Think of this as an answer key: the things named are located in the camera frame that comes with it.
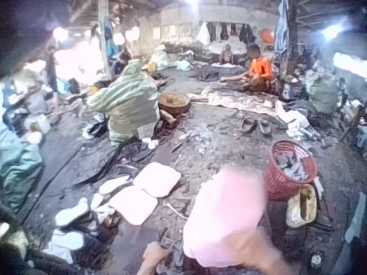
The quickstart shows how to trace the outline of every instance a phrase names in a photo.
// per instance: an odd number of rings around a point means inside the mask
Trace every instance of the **hand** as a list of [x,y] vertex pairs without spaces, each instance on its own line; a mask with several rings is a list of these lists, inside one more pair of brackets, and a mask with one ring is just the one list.
[[159,263],[168,257],[169,254],[169,249],[164,249],[158,242],[152,242],[148,244],[148,247],[144,251],[143,259],[147,265],[154,266],[156,268]]
[[222,243],[244,266],[257,268],[267,275],[292,274],[280,251],[270,247],[262,229],[229,235]]

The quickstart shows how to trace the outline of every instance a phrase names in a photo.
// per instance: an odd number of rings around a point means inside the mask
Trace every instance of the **shirt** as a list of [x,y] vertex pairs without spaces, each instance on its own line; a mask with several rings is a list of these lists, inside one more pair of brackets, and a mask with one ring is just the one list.
[[271,80],[273,76],[271,72],[271,61],[264,56],[252,60],[250,72],[259,74],[266,80]]
[[112,76],[118,76],[122,73],[123,69],[125,68],[125,64],[122,64],[119,60],[115,61],[115,63],[112,65]]

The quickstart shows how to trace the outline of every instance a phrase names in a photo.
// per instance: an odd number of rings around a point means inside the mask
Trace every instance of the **orange balloon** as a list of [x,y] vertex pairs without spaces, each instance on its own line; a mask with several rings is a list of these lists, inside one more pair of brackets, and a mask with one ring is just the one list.
[[275,41],[274,32],[271,29],[263,29],[261,38],[265,43],[274,43]]

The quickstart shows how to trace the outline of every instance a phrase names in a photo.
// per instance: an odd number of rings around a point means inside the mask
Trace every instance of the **green tarp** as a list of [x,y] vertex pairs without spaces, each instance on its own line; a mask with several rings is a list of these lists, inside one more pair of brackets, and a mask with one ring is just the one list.
[[37,145],[21,141],[0,122],[0,199],[15,213],[38,180],[43,162]]

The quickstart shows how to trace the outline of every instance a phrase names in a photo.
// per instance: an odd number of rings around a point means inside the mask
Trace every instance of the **hanging cloth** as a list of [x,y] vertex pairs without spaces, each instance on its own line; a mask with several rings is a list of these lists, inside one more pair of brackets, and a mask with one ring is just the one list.
[[288,49],[288,0],[279,5],[279,21],[275,33],[275,52],[284,53]]
[[221,33],[221,28],[220,28],[220,22],[218,22],[216,24],[216,41],[220,41],[220,33]]
[[210,35],[210,41],[213,42],[216,40],[216,28],[214,27],[213,22],[209,22],[206,27],[208,28],[208,32]]
[[222,28],[222,32],[220,33],[221,40],[228,40],[228,29],[226,23],[220,23],[220,26]]
[[255,41],[255,36],[253,36],[252,28],[250,25],[246,26],[246,36],[248,43],[253,43]]
[[239,35],[239,39],[241,42],[247,44],[248,41],[247,41],[247,35],[246,35],[246,26],[245,24],[242,24],[242,28],[241,28],[241,31],[240,31],[240,35]]
[[232,36],[237,35],[236,24],[234,24],[234,23],[231,23],[231,35]]
[[204,21],[200,27],[200,31],[197,34],[196,40],[207,46],[210,42],[210,34],[206,22]]

